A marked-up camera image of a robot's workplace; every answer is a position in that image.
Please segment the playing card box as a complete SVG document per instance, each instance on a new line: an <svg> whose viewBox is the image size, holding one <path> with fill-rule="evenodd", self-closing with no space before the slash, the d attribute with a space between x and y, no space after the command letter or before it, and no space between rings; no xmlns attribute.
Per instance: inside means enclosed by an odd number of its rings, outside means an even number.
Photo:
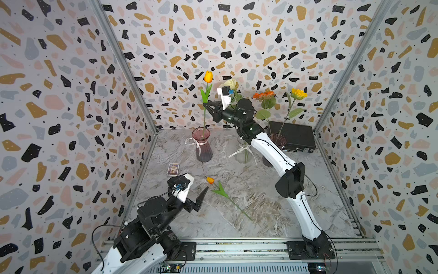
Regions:
<svg viewBox="0 0 438 274"><path fill-rule="evenodd" d="M178 176L179 167L180 167L179 163L170 163L167 170L167 176L168 177Z"/></svg>

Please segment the orange gerbera flower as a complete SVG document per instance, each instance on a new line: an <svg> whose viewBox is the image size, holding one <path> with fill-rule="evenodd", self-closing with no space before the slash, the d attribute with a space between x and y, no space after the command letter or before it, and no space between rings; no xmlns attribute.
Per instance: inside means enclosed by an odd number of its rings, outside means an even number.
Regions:
<svg viewBox="0 0 438 274"><path fill-rule="evenodd" d="M273 133L273 130L270 126L270 117L271 117L271 109L276 104L276 96L273 91L266 91L261 93L255 93L252 96L253 99L256 99L261 102L261 110L257 112L255 117L259 120L266 120L268 123L268 129L270 133Z"/></svg>

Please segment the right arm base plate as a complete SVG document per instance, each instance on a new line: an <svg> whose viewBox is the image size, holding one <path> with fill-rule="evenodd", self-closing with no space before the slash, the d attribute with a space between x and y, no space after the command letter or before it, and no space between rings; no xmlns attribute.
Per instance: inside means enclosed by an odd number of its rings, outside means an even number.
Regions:
<svg viewBox="0 0 438 274"><path fill-rule="evenodd" d="M286 242L286 249L290 260L322 260L336 258L333 247L330 243L322 247L314 247L304 241Z"/></svg>

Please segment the red glass vase with ribbon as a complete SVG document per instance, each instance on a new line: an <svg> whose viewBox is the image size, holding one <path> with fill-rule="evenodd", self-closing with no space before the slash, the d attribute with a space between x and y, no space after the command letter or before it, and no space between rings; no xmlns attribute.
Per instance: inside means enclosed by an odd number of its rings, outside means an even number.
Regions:
<svg viewBox="0 0 438 274"><path fill-rule="evenodd" d="M191 137L185 140L186 145L195 146L195 154L199 162L206 163L213 158L213 151L209 144L210 136L211 132L208 129L199 127L193 130Z"/></svg>

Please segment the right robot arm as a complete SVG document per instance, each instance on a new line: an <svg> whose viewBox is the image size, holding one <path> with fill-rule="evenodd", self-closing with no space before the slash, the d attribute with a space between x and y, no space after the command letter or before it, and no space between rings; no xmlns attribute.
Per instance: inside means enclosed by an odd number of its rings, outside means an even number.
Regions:
<svg viewBox="0 0 438 274"><path fill-rule="evenodd" d="M255 148L277 171L279 181L275 188L278 194L291 205L301 227L304 253L311 259L335 259L333 242L317 223L311 212L305 193L305 165L291 160L275 145L264 129L254 120L255 109L248 99L238 101L236 107L223 102L207 102L204 108L214 122L226 121L236 126L241 139Z"/></svg>

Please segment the clear glass vase with ribbon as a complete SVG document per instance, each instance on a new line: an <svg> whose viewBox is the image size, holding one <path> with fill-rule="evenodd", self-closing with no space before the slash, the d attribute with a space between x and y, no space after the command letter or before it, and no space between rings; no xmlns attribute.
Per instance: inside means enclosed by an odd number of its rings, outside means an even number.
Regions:
<svg viewBox="0 0 438 274"><path fill-rule="evenodd" d="M229 159L233 158L241 164L254 163L257 165L257 160L251 150L252 146L249 143L243 140L242 137L238 137L237 146L237 150L228 156Z"/></svg>

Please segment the black case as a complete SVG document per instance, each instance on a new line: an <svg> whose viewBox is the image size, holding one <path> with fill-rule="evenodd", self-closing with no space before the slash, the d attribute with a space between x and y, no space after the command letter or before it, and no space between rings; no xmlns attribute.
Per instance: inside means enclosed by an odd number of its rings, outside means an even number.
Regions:
<svg viewBox="0 0 438 274"><path fill-rule="evenodd" d="M310 126L280 122L269 122L269 126L271 140L285 151L313 153L316 149Z"/></svg>

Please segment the aluminium front rail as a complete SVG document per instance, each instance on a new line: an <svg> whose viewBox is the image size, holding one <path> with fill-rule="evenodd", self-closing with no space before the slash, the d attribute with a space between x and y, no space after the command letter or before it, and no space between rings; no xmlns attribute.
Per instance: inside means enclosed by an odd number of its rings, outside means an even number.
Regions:
<svg viewBox="0 0 438 274"><path fill-rule="evenodd" d="M359 238L334 239L333 260L290 260L286 242L298 239L186 239L196 242L196 258L180 273L162 274L389 274L376 241ZM105 257L110 250L105 243ZM146 274L159 274L162 267L180 265L166 261Z"/></svg>

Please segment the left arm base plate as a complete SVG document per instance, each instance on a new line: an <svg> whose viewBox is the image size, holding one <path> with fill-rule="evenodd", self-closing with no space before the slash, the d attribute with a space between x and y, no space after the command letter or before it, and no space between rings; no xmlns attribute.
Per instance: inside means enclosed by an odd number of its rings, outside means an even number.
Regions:
<svg viewBox="0 0 438 274"><path fill-rule="evenodd" d="M162 242L165 261L194 261L196 258L196 242Z"/></svg>

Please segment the orange tulip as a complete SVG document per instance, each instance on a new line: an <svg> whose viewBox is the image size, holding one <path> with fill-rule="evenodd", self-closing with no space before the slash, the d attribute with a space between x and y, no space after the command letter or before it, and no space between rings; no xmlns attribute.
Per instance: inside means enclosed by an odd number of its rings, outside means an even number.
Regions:
<svg viewBox="0 0 438 274"><path fill-rule="evenodd" d="M213 81L213 73L211 71L206 71L204 75L205 88L200 89L203 103L208 102L208 98L210 96L210 92L212 89L212 81ZM204 109L203 137L205 137L205 129L206 129L206 108Z"/></svg>
<svg viewBox="0 0 438 274"><path fill-rule="evenodd" d="M228 201L230 201L234 206L236 206L236 208L238 208L242 214L244 214L249 220L253 220L243 209L240 208L240 206L235 203L231 197L227 194L227 192L225 191L225 188L223 187L222 183L220 180L216 181L215 179L211 178L211 177L207 177L206 181L210 184L214 186L214 189L212 189L212 192L214 192L215 194L218 194L220 196L223 196L224 198L228 199Z"/></svg>

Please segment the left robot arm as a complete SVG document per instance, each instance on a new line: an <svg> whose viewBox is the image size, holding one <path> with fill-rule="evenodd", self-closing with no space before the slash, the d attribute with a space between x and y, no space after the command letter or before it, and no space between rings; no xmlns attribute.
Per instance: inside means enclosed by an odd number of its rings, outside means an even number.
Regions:
<svg viewBox="0 0 438 274"><path fill-rule="evenodd" d="M127 223L114 244L93 271L94 274L145 274L166 261L182 261L180 265L162 267L159 273L180 273L188 261L196 257L195 242L182 242L171 230L170 223L182 211L199 211L208 188L195 202L185 203L176 197L154 196L137 209L137 217Z"/></svg>

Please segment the yellow sunflower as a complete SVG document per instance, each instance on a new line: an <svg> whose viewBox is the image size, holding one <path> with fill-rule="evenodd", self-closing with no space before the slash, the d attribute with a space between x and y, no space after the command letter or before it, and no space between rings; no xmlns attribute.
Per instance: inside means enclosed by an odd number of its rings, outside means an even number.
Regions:
<svg viewBox="0 0 438 274"><path fill-rule="evenodd" d="M300 89L291 89L291 91L287 94L287 98L289 100L289 106L288 106L288 110L287 110L287 114L285 116L285 119L282 122L280 130L279 130L280 135L282 135L282 130L283 130L283 127L284 127L286 121L289 118L293 118L296 115L303 112L303 108L295 108L294 107L295 103L297 101L305 99L307 96L308 96L308 94Z"/></svg>

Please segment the white rose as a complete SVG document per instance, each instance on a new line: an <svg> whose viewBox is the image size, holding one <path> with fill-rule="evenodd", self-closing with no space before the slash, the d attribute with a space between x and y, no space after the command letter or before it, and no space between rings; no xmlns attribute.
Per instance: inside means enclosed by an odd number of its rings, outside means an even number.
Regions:
<svg viewBox="0 0 438 274"><path fill-rule="evenodd" d="M239 88L239 83L235 79L229 79L227 80L223 85L223 87L228 86L233 91L232 93L232 102L235 102L237 99L237 91Z"/></svg>

